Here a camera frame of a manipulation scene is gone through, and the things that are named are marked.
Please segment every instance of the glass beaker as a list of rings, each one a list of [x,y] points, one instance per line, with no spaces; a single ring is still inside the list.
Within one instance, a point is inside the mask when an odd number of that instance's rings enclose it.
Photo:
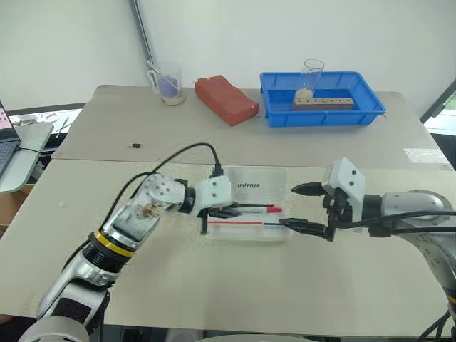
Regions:
[[[313,98],[314,91],[320,80],[325,63],[319,59],[306,59],[299,75],[298,85],[294,100],[306,100]]]
[[[166,105],[180,105],[185,101],[182,89],[182,69],[176,63],[162,62],[157,68],[150,62],[147,76],[156,92]]]

